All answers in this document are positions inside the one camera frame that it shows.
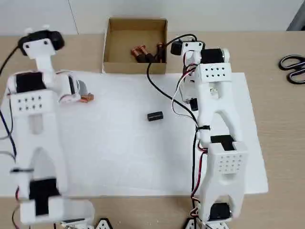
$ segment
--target black scissors handle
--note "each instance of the black scissors handle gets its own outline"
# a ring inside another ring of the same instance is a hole
[[[287,60],[298,60],[299,62],[291,64],[291,65],[284,65],[284,62],[287,61]],[[301,55],[285,56],[278,63],[278,67],[283,71],[287,71],[287,70],[291,70],[291,69],[300,69],[304,65],[305,65],[305,57],[303,57]]]
[[[294,63],[291,65],[284,65],[284,62],[287,60],[298,60],[298,63]],[[290,74],[287,75],[287,81],[293,84],[305,84],[305,79],[304,80],[295,80],[294,77],[300,74],[305,73],[305,57],[301,55],[288,55],[283,57],[280,62],[278,63],[278,67],[283,70],[291,70],[294,69],[294,72],[291,72]]]

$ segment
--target white wall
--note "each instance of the white wall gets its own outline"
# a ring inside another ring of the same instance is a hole
[[[44,24],[65,34],[101,33],[110,16],[167,18],[169,31],[284,31],[302,2],[303,0],[0,0],[0,35],[23,34],[27,27],[37,30]]]

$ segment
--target copper part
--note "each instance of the copper part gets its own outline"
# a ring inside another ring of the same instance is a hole
[[[92,100],[94,100],[94,94],[89,93],[89,94],[82,95],[81,99],[80,99],[80,102],[87,103],[87,102],[90,102]]]
[[[157,43],[157,48],[161,49],[163,48],[164,44],[162,42]]]
[[[137,56],[140,55],[139,52],[137,51],[137,48],[131,49],[131,52],[132,52],[132,55],[133,55],[134,57],[137,57]]]
[[[138,49],[140,49],[145,55],[147,55],[148,52],[147,52],[147,50],[145,48],[146,48],[145,45],[138,46]]]

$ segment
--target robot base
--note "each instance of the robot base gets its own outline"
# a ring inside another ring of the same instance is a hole
[[[63,223],[61,223],[61,225],[65,229],[70,229],[70,228],[72,228],[72,229],[113,229],[108,218],[101,218],[99,223],[96,225],[96,227],[87,225],[85,222],[83,224],[81,224],[79,222],[69,222],[69,223],[63,222]]]
[[[186,222],[184,224],[183,229],[195,229],[195,223],[197,229],[229,229],[226,223],[209,223],[207,225],[199,224],[198,222],[195,222],[193,218],[187,218]]]

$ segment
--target black cable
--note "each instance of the black cable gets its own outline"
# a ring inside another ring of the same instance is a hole
[[[7,62],[10,60],[10,58],[12,57],[12,55],[17,51],[18,49],[18,46],[16,46],[12,51],[11,53],[8,55],[8,57],[5,59],[5,61],[3,62],[1,68],[0,68],[0,77],[1,77],[1,74],[3,72],[3,69],[5,67],[5,65],[7,64]],[[12,123],[11,123],[11,131],[13,131],[13,118],[12,118],[12,114],[11,114],[11,104],[10,104],[10,115],[11,115],[11,119],[12,119]],[[6,121],[4,119],[4,116],[0,110],[0,116],[1,116],[1,120],[4,124],[4,127],[5,127],[5,130],[6,130],[6,133],[8,135],[8,137],[10,138],[10,142],[11,142],[11,145],[13,147],[13,151],[14,151],[14,156],[16,158],[16,155],[17,155],[17,150],[16,150],[16,146],[15,146],[15,142],[14,142],[14,139],[13,137],[11,136],[11,131],[9,130],[8,128],[8,125],[6,124]]]
[[[11,133],[13,133],[13,128],[14,128],[14,121],[13,121],[13,114],[11,112],[11,102],[9,103],[9,106],[10,106],[10,122],[11,122],[11,127],[10,127],[10,134],[9,135],[6,135],[4,137],[0,137],[0,140],[5,140],[7,138],[10,137]]]
[[[5,61],[3,62],[3,64],[2,64],[2,66],[1,66],[1,68],[0,68],[0,76],[1,76],[1,74],[2,74],[2,72],[3,72],[3,69],[4,69],[4,67],[5,67],[5,65],[8,63],[8,61],[10,60],[10,58],[11,58],[11,56],[17,51],[17,49],[18,49],[18,46],[16,46],[14,49],[13,49],[13,51],[11,51],[11,53],[8,55],[8,57],[5,59]]]
[[[167,46],[169,46],[171,43],[173,43],[174,41],[180,39],[180,38],[183,38],[183,37],[189,37],[189,36],[192,36],[194,37],[195,41],[197,41],[197,37],[194,35],[194,34],[191,34],[191,33],[188,33],[188,34],[184,34],[184,35],[181,35],[179,37],[176,37],[172,40],[170,40],[169,42],[167,42],[165,45],[164,45],[164,49],[167,48]],[[170,97],[167,93],[165,93],[164,91],[162,91],[150,78],[149,76],[149,69],[152,65],[152,62],[150,62],[147,66],[147,69],[146,69],[146,76],[147,76],[147,79],[148,81],[151,83],[151,85],[158,91],[160,92],[162,95],[164,95],[165,97],[169,98],[170,100],[172,100],[173,98]],[[194,114],[186,107],[184,106],[183,104],[181,104],[180,102],[178,102],[177,100],[173,100],[176,104],[178,104],[180,107],[182,107],[184,110],[186,110],[192,117],[192,119],[197,123],[197,119],[196,117],[194,116]],[[193,167],[192,167],[192,191],[194,189],[194,184],[195,184],[195,149],[196,149],[196,133],[197,131],[195,132],[195,137],[194,137],[194,141],[193,141]],[[192,200],[192,205],[193,205],[193,208],[195,208],[195,201]],[[196,218],[193,218],[194,219],[194,226],[195,226],[195,229],[196,229]]]
[[[194,186],[195,186],[196,140],[197,140],[197,131],[195,131],[195,136],[194,136],[194,140],[193,140],[192,191],[194,190]],[[193,198],[192,198],[192,206],[193,206],[193,209],[194,209],[195,208],[195,200],[193,200]],[[194,219],[194,229],[197,229],[196,217],[194,217],[193,219]]]
[[[168,45],[170,45],[171,43],[173,43],[174,41],[176,41],[176,40],[178,40],[178,39],[180,39],[180,38],[182,38],[182,37],[189,37],[189,36],[193,36],[194,38],[195,38],[195,40],[197,40],[197,37],[194,35],[194,34],[190,34],[190,33],[188,33],[188,34],[185,34],[185,35],[181,35],[181,36],[179,36],[179,37],[176,37],[176,38],[174,38],[174,39],[172,39],[171,41],[169,41],[168,43],[166,43],[165,45],[164,45],[164,48],[166,48]],[[152,86],[154,86],[154,88],[158,91],[158,92],[160,92],[162,95],[164,95],[165,97],[167,97],[167,98],[169,98],[170,100],[172,100],[173,98],[171,97],[171,96],[169,96],[167,93],[165,93],[164,91],[162,91],[152,80],[151,80],[151,78],[150,78],[150,76],[149,76],[149,69],[150,69],[150,67],[151,67],[151,62],[148,64],[148,66],[147,66],[147,69],[146,69],[146,76],[147,76],[147,79],[148,79],[148,81],[151,83],[151,85]],[[181,104],[180,102],[178,102],[177,100],[173,100],[176,104],[178,104],[180,107],[182,107],[184,110],[186,110],[190,115],[191,115],[191,117],[192,117],[192,119],[197,123],[197,120],[196,120],[196,117],[194,116],[194,114],[186,107],[186,106],[184,106],[183,104]]]
[[[1,111],[1,109],[0,109],[0,117],[1,117],[1,120],[2,120],[3,125],[5,127],[6,133],[9,135],[10,142],[11,142],[11,145],[13,147],[14,157],[16,158],[17,150],[16,150],[15,142],[14,142],[14,139],[13,139],[12,135],[10,134],[10,130],[8,128],[8,125],[6,124],[6,121],[4,119],[4,116],[3,116],[3,113]]]

